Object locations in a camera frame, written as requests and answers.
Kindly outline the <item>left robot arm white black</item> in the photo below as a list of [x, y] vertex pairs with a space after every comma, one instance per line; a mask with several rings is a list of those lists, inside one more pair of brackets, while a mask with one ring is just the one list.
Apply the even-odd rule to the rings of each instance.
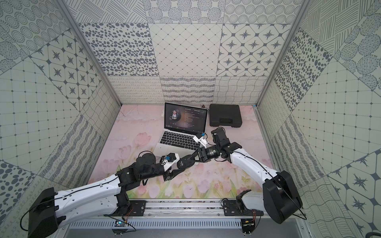
[[123, 216], [130, 212], [127, 192], [146, 184], [151, 178], [162, 176], [171, 180], [171, 167], [179, 161], [177, 153], [161, 157], [159, 163], [152, 153], [137, 158], [136, 162], [114, 175], [88, 185], [69, 190], [43, 190], [25, 213], [29, 238], [46, 238], [60, 227], [97, 215]]

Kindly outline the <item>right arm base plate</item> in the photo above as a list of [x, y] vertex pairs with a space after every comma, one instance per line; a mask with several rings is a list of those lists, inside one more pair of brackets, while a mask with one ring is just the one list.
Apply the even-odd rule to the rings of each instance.
[[264, 212], [260, 210], [250, 210], [242, 202], [224, 198], [220, 201], [225, 216], [263, 216]]

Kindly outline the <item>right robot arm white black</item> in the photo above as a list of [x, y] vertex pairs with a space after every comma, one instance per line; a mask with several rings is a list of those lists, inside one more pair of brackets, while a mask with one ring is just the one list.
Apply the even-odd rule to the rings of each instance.
[[230, 142], [223, 128], [211, 132], [213, 145], [205, 139], [204, 133], [193, 137], [201, 145], [198, 152], [198, 161], [207, 162], [221, 157], [230, 164], [241, 168], [247, 175], [262, 186], [263, 194], [257, 195], [247, 189], [236, 197], [236, 206], [240, 212], [258, 210], [266, 212], [278, 224], [300, 212], [297, 216], [306, 220], [303, 213], [303, 203], [296, 189], [292, 176], [286, 172], [271, 169], [250, 155], [240, 144]]

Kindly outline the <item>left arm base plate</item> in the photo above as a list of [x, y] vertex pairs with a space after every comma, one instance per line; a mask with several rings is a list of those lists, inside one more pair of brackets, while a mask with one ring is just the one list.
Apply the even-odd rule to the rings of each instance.
[[129, 205], [122, 205], [118, 207], [115, 212], [109, 213], [108, 216], [132, 216], [132, 217], [142, 217], [145, 212], [146, 200], [130, 200]]

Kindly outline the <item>black wireless mouse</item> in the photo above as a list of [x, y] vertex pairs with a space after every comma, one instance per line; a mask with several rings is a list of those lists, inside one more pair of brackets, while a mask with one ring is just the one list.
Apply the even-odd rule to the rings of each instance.
[[195, 159], [192, 155], [187, 155], [181, 158], [177, 162], [177, 168], [180, 170], [186, 170], [195, 164]]

